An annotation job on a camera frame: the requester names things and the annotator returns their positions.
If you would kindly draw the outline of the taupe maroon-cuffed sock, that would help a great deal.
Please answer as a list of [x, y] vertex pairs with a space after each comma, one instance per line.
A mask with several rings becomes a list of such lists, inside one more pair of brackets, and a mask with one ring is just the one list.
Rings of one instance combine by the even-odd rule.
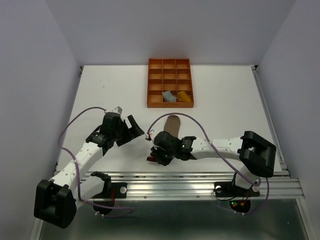
[[[170, 115], [166, 119], [163, 131], [171, 134], [173, 137], [178, 138], [180, 125], [180, 118], [176, 115]], [[173, 157], [165, 156], [165, 154], [161, 153], [160, 150], [152, 150], [146, 160], [148, 162], [154, 162], [163, 166], [167, 166], [173, 160]]]

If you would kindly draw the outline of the grey striped sock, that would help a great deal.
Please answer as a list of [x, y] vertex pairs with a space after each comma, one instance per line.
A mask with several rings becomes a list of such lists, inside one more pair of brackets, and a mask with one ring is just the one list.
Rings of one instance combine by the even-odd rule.
[[162, 92], [163, 101], [167, 103], [175, 103], [177, 102], [177, 97], [174, 96], [170, 90]]

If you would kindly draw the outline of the mustard yellow sock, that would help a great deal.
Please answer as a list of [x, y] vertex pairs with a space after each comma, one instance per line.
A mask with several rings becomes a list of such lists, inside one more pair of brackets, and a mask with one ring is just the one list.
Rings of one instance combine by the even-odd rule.
[[192, 99], [188, 96], [186, 91], [179, 91], [177, 93], [178, 101], [181, 103], [191, 103]]

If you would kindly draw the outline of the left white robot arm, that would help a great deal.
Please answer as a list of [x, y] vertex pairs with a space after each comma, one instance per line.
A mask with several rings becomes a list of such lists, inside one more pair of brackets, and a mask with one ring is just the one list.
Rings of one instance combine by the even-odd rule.
[[51, 179], [38, 183], [34, 217], [65, 229], [83, 204], [93, 206], [99, 215], [106, 216], [114, 209], [114, 202], [98, 205], [90, 199], [97, 195], [115, 197], [117, 191], [112, 187], [111, 177], [95, 171], [84, 182], [81, 179], [114, 145], [120, 147], [142, 135], [144, 131], [132, 115], [123, 120], [117, 112], [106, 112], [102, 124], [85, 139], [82, 148], [77, 155], [71, 156], [66, 167]]

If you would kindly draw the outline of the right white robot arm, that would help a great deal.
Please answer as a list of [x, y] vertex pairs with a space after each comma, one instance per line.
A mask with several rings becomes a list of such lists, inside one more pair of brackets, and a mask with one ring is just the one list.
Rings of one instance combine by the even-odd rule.
[[235, 171], [230, 182], [231, 192], [242, 195], [260, 178], [274, 176], [276, 146], [253, 131], [243, 136], [216, 139], [186, 136], [181, 139], [167, 131], [151, 130], [146, 137], [151, 141], [154, 162], [167, 166], [176, 158], [182, 161], [222, 159]]

